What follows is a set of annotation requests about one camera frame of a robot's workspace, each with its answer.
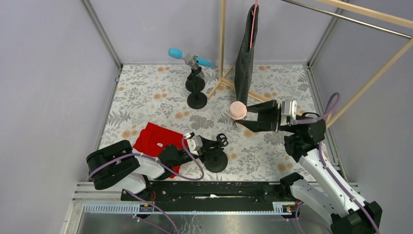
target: microphone stand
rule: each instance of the microphone stand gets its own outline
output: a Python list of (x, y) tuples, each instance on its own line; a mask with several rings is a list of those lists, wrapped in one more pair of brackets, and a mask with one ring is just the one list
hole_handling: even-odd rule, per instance
[(190, 108), (198, 110), (202, 109), (207, 104), (207, 96), (201, 93), (201, 90), (205, 88), (205, 81), (198, 77), (202, 68), (191, 69), (191, 74), (187, 77), (185, 87), (188, 91), (192, 92), (187, 98), (187, 104)]

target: hanging black cloth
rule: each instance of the hanging black cloth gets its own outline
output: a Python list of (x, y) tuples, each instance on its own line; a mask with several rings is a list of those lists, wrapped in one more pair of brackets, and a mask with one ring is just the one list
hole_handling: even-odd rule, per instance
[(235, 94), (237, 96), (237, 101), (240, 101), (247, 105), (248, 101), (248, 90), (251, 86), (252, 79), (252, 65), (254, 60), (254, 45), (255, 37), (257, 36), (258, 29), (258, 12), (259, 7), (257, 6), (255, 12), (254, 20), (254, 32), (252, 36), (252, 46), (249, 48), (251, 42), (251, 28), (252, 28), (252, 12), (254, 11), (255, 5), (252, 5), (248, 11), (248, 17), (245, 26), (245, 33), (243, 42), (241, 43), (241, 48), (238, 53), (237, 61), (235, 62)]

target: black stand base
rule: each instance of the black stand base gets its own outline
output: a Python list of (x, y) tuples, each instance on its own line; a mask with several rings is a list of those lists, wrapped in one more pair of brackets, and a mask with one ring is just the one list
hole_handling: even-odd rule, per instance
[(222, 151), (213, 156), (206, 157), (204, 162), (205, 168), (213, 173), (219, 173), (225, 170), (227, 165), (228, 157)]
[(188, 106), (192, 109), (198, 110), (207, 105), (207, 96), (204, 93), (192, 93), (187, 99)]
[[(198, 91), (202, 91), (202, 90), (205, 88), (205, 80), (204, 80), (204, 79), (201, 79), (201, 78), (196, 78), (196, 79), (198, 79), (198, 80), (197, 80), (197, 83), (198, 83)], [(190, 91), (191, 93), (194, 92), (193, 84), (192, 84), (191, 81), (187, 80), (187, 81), (185, 82), (185, 87), (186, 87), (186, 89), (187, 89), (188, 91)]]

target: patterned floor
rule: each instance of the patterned floor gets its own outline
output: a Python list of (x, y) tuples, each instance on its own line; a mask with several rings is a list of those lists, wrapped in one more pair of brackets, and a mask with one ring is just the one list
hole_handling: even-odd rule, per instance
[[(253, 133), (234, 125), (228, 115), (229, 105), (235, 100), (234, 90), (220, 86), (206, 107), (201, 110), (189, 108), (186, 103), (189, 92), (184, 86), (189, 72), (186, 65), (125, 65), (100, 147), (123, 139), (133, 145), (148, 122), (182, 134), (193, 131), (209, 139), (224, 133), (229, 141), (225, 148), (228, 166), (221, 173), (206, 171), (204, 180), (279, 181), (298, 172), (305, 179), (314, 181), (285, 153), (284, 133)], [(203, 72), (204, 93), (208, 94), (216, 83), (218, 68), (203, 68)], [(228, 78), (233, 77), (232, 70)], [(302, 65), (256, 65), (251, 90), (276, 100), (296, 99), (301, 113), (315, 110)], [(251, 98), (248, 102), (249, 105), (258, 103)], [(184, 164), (180, 173), (191, 177), (201, 174), (193, 162)]]

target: pink cable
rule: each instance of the pink cable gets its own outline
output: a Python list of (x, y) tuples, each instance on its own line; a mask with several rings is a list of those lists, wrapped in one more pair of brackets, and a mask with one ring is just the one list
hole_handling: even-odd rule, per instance
[(254, 12), (252, 17), (252, 27), (251, 27), (251, 42), (249, 43), (249, 49), (252, 47), (252, 35), (254, 34), (254, 23), (255, 23), (255, 10), (257, 9), (258, 0), (255, 0)]

